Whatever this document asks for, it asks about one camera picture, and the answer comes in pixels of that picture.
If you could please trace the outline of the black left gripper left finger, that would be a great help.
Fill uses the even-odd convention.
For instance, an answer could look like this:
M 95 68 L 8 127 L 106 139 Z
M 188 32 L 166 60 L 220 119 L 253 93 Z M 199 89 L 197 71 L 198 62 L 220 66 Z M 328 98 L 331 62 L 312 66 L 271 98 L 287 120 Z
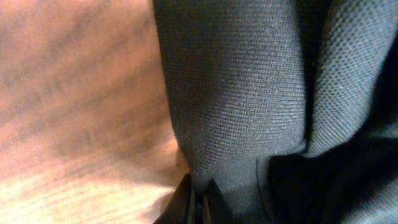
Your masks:
M 192 190 L 191 174 L 185 174 L 165 210 L 154 224 L 187 224 Z

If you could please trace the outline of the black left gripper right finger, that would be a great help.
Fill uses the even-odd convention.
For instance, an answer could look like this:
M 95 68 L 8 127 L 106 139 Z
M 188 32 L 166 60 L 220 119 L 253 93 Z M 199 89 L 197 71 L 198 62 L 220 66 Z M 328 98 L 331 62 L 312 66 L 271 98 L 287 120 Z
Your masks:
M 203 194 L 204 224 L 233 224 L 234 213 L 226 203 L 221 190 L 214 180 L 208 184 Z

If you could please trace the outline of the black polo shirt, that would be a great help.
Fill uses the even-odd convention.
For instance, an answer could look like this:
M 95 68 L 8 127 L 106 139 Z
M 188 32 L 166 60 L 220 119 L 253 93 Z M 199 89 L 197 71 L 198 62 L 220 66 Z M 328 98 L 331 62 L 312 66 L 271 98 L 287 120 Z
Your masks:
M 397 222 L 397 1 L 155 1 L 188 223 Z

